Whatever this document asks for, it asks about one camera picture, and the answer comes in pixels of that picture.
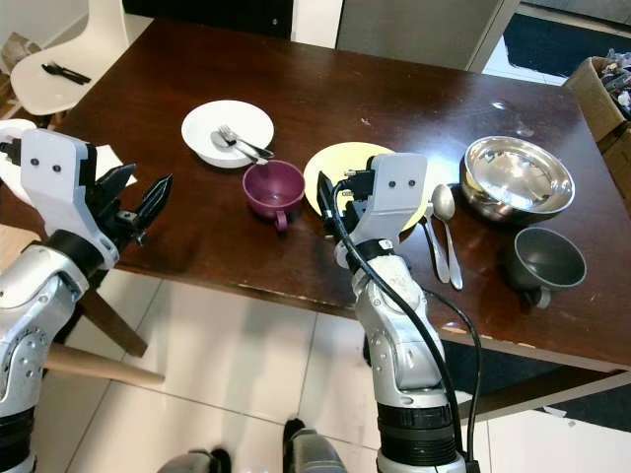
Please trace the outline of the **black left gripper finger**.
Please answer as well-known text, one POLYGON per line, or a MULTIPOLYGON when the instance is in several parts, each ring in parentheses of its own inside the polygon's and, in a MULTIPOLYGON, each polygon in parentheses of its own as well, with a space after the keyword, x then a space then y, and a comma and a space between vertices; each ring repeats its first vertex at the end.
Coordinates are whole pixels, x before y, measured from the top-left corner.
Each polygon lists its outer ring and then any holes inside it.
POLYGON ((117 201, 134 176, 135 168, 135 164, 122 164, 101 175, 98 179, 98 203, 117 201))
POLYGON ((132 220, 136 239, 144 237, 149 227, 153 225, 155 218, 166 207, 171 193, 171 177, 164 175, 146 189, 141 198, 141 204, 135 209, 135 218, 132 220))

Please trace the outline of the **purple mug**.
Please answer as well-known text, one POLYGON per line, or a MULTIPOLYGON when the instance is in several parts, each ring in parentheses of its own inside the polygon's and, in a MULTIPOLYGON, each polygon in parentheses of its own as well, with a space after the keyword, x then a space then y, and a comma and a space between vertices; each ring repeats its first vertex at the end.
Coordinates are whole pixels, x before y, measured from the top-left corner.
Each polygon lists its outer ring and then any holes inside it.
POLYGON ((294 164, 269 161, 249 167, 241 185, 249 209, 279 233, 287 233, 290 213, 301 207, 304 199, 303 172, 294 164))

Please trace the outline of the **short steel spoon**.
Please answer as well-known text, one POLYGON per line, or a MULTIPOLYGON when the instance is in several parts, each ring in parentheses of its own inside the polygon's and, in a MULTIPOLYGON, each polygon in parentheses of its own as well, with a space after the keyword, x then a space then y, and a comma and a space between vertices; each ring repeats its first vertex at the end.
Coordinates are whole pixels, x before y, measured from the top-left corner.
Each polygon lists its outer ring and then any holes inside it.
POLYGON ((233 149, 235 150, 235 152, 240 152, 241 154, 244 154, 245 157, 249 158, 249 160, 252 161, 254 164, 258 164, 256 161, 253 160, 252 150, 250 150, 246 146, 235 148, 235 146, 227 144, 224 138, 222 138, 222 136, 220 135, 220 132, 212 132, 212 140, 215 141, 216 146, 220 146, 220 148, 233 149))

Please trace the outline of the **white plate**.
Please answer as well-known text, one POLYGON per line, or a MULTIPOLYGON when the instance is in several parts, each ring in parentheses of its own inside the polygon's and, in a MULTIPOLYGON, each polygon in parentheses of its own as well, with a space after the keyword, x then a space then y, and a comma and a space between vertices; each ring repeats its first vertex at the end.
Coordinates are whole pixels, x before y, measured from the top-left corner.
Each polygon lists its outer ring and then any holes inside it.
POLYGON ((229 126, 240 139, 267 148, 275 135, 275 126, 264 109, 244 101, 221 100, 202 104, 193 109, 181 124, 184 143, 201 158, 216 168, 238 169, 251 161, 240 152, 226 152, 217 148, 212 132, 220 126, 229 126))

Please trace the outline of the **long steel spoon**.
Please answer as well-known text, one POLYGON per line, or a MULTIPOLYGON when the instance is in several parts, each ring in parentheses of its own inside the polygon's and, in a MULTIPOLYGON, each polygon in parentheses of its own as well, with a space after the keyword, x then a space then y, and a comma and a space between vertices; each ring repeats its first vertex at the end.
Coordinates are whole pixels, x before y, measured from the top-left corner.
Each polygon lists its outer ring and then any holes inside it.
POLYGON ((456 255, 456 245, 454 243, 454 234, 450 227, 451 220, 454 219, 456 211, 456 202, 454 194, 446 184, 439 184, 434 188, 430 203, 433 204, 434 216, 445 226, 447 240, 447 257, 448 271, 450 271, 451 284, 456 290, 463 289, 463 276, 456 255))

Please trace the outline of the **white plastic chair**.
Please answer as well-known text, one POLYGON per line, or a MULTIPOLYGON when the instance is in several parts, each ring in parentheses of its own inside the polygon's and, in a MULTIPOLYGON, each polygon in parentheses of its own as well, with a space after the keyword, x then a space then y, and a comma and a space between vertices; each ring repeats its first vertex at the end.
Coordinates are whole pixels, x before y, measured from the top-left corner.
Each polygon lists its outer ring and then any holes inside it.
POLYGON ((75 107, 91 86, 129 46, 122 0, 89 0, 89 17, 80 35, 20 60, 10 82, 18 103, 31 114, 54 114, 75 107), (55 63, 90 78, 77 85, 49 75, 41 66, 55 63))

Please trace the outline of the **light wooden round bar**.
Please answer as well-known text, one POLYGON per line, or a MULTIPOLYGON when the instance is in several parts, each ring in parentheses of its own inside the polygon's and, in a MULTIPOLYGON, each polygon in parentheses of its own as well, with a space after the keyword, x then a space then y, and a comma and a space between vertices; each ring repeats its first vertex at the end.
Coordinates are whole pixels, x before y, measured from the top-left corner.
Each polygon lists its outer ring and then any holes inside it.
POLYGON ((113 379, 130 384, 162 384, 164 376, 140 367, 130 366, 123 362, 107 359, 82 350, 51 344, 45 366, 47 369, 89 375, 95 378, 113 379))

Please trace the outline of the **brown paper bag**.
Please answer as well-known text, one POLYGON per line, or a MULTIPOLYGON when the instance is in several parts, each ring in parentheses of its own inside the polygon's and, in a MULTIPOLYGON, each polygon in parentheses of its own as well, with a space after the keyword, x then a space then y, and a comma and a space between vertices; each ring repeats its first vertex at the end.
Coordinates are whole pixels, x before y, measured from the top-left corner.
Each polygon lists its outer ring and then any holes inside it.
POLYGON ((10 33, 1 45, 0 72, 5 76, 12 75, 18 63, 42 49, 36 41, 18 33, 10 33))

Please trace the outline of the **steel bowl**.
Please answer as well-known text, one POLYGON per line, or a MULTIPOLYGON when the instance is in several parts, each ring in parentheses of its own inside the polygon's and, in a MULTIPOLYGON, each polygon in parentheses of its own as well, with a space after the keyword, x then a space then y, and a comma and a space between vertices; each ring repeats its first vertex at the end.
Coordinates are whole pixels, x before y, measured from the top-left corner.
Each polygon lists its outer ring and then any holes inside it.
POLYGON ((509 136, 487 136, 468 146, 459 188, 479 217, 518 227, 560 215, 576 194, 571 172, 555 155, 509 136))

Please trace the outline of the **dark cabinet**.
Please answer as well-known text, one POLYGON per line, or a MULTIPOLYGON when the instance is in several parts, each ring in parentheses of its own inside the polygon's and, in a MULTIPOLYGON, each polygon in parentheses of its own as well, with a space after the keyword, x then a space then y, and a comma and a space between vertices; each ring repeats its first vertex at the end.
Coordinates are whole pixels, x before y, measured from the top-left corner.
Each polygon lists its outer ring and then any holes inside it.
POLYGON ((154 20, 141 43, 176 48, 289 43, 296 0, 122 0, 127 13, 154 20))

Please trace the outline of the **grey cabinet door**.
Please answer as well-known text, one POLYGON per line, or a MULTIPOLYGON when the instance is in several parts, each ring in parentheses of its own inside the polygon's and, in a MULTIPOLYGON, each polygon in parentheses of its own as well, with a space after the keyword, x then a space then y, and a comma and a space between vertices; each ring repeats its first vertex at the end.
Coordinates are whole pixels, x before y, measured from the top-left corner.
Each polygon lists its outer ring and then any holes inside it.
POLYGON ((522 0, 343 0, 335 49, 481 72, 522 0))

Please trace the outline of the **grey robot right foot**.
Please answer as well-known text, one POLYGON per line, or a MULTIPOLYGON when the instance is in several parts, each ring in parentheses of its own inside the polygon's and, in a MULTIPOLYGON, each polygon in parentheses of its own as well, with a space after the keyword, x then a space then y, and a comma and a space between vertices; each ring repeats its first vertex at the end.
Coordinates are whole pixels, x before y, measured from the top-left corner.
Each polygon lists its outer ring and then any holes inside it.
POLYGON ((348 473, 346 464, 330 441, 308 428, 301 419, 290 419, 283 432, 283 473, 348 473))

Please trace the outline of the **grey robot foot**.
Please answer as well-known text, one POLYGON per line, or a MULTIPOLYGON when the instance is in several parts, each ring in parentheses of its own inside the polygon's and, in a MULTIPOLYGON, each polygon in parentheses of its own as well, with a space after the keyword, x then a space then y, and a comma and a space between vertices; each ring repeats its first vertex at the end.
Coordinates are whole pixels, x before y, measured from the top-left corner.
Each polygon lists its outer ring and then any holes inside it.
POLYGON ((346 464, 330 441, 308 428, 301 419, 290 419, 283 432, 283 473, 348 473, 346 464))
POLYGON ((224 463, 218 459, 218 450, 197 447, 186 453, 172 456, 157 473, 221 473, 224 463))

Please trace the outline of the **grey robot left foot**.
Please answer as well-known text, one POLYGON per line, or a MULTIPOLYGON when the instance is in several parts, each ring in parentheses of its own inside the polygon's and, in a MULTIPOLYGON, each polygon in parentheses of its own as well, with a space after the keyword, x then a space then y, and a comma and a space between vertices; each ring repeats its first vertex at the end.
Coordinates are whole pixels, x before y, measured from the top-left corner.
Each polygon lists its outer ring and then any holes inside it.
POLYGON ((186 453, 172 456, 157 473, 221 473, 224 463, 218 459, 218 450, 197 447, 186 453))

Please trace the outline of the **open cardboard box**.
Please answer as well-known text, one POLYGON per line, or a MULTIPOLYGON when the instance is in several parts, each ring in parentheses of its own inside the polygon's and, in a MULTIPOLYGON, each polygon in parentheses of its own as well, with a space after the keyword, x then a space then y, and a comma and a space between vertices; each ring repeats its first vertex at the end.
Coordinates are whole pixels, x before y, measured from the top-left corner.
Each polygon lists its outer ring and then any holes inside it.
POLYGON ((603 57, 583 59, 563 87, 572 91, 622 202, 631 211, 631 121, 623 117, 599 79, 605 63, 603 57))

